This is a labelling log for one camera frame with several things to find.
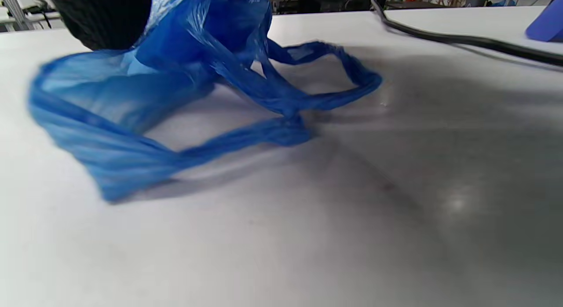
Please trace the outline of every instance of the metal frame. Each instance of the metal frame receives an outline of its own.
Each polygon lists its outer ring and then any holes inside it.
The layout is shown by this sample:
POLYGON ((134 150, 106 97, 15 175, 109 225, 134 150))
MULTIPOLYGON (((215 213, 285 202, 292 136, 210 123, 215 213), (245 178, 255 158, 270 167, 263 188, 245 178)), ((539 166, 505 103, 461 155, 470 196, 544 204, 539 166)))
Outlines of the metal frame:
POLYGON ((22 7, 20 7, 20 3, 18 2, 18 0, 3 0, 3 1, 6 8, 8 8, 10 13, 12 13, 12 16, 16 20, 16 24, 18 25, 18 29, 16 30, 34 29, 33 24, 29 22, 29 20, 26 18, 26 15, 24 15, 24 11, 22 10, 22 7))

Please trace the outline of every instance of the blue object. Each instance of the blue object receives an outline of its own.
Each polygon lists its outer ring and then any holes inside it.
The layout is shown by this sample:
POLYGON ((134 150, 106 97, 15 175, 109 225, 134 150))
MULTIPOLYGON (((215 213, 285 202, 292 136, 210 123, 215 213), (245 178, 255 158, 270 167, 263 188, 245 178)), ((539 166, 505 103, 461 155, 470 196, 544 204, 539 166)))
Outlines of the blue object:
POLYGON ((154 26, 135 48, 54 60, 40 69, 30 91, 33 118, 86 166, 107 201, 257 143, 308 141, 300 111, 340 107, 381 84, 342 47, 280 47, 267 39, 268 0, 157 0, 163 1, 174 6, 159 7, 165 13, 151 16, 154 26), (270 62, 297 65, 327 54, 340 59, 356 88, 307 95, 270 62), (250 69, 253 61, 261 63, 265 78, 250 69), (279 117, 179 152, 143 136, 173 110, 205 97, 221 77, 279 117))
POLYGON ((526 29, 533 40, 549 42, 563 40, 563 0, 554 0, 526 29))
MULTIPOLYGON (((489 7, 504 7, 505 3, 506 3, 506 0, 502 0, 502 1, 495 2, 495 3, 491 4, 489 7)), ((506 6, 509 6, 509 7, 510 6, 516 6, 516 2, 514 0, 510 0, 506 6)))

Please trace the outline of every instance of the blue plastic bag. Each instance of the blue plastic bag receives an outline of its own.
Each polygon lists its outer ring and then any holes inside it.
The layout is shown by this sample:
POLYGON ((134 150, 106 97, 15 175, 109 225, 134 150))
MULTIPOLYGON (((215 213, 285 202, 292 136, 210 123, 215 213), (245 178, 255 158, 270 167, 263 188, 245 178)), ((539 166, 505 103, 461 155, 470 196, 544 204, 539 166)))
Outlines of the blue plastic bag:
POLYGON ((348 104, 381 83, 341 47, 310 42, 284 48, 269 40, 268 0, 154 1, 156 14, 134 48, 54 60, 40 69, 30 91, 33 118, 87 167, 107 201, 257 143, 308 141, 300 111, 348 104), (356 88, 307 95, 270 62, 297 65, 330 53, 356 88), (265 77, 250 69, 253 61, 265 77), (279 117, 182 151, 143 136, 175 109, 205 97, 221 77, 279 117))

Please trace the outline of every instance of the black cable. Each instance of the black cable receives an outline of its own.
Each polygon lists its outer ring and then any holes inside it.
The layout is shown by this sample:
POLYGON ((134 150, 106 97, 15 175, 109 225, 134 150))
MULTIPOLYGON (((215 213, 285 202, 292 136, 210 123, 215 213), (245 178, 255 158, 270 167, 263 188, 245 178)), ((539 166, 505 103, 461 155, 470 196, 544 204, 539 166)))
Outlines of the black cable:
POLYGON ((376 14, 381 18, 381 21, 388 26, 404 32, 406 34, 412 35, 413 37, 430 40, 434 42, 440 42, 445 44, 465 44, 468 46, 476 46, 481 48, 486 48, 488 50, 497 51, 500 53, 505 53, 508 55, 513 55, 521 58, 526 58, 527 60, 533 60, 537 62, 542 62, 550 65, 563 66, 563 55, 544 52, 540 50, 535 50, 532 48, 527 48, 519 46, 516 44, 503 42, 495 39, 473 37, 471 35, 456 35, 456 34, 442 34, 427 32, 410 26, 401 24, 399 22, 389 20, 385 15, 385 12, 376 0, 371 0, 372 6, 376 14))
POLYGON ((43 18, 45 18, 45 21, 47 22, 47 25, 49 26, 49 29, 52 29, 53 27, 51 26, 51 23, 49 22, 49 18, 47 18, 47 14, 45 14, 44 11, 41 12, 41 14, 43 14, 43 18))

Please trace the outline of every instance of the white table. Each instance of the white table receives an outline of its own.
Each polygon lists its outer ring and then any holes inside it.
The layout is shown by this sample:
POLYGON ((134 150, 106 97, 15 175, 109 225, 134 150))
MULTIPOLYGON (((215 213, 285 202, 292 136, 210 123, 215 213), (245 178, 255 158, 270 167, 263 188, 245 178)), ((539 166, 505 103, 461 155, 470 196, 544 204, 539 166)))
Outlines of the white table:
MULTIPOLYGON (((540 11, 389 16, 563 52, 523 36, 540 11)), ((233 155, 111 206, 26 111, 37 67, 84 48, 64 30, 0 35, 0 305, 561 304, 561 70, 392 34, 369 12, 274 17, 270 36, 342 44, 386 82, 316 114, 316 140, 233 155)), ((280 70, 309 91, 345 87, 329 58, 280 70)), ((201 115, 161 128, 175 135, 152 135, 181 147, 195 122, 213 133, 263 114, 194 106, 201 115)))

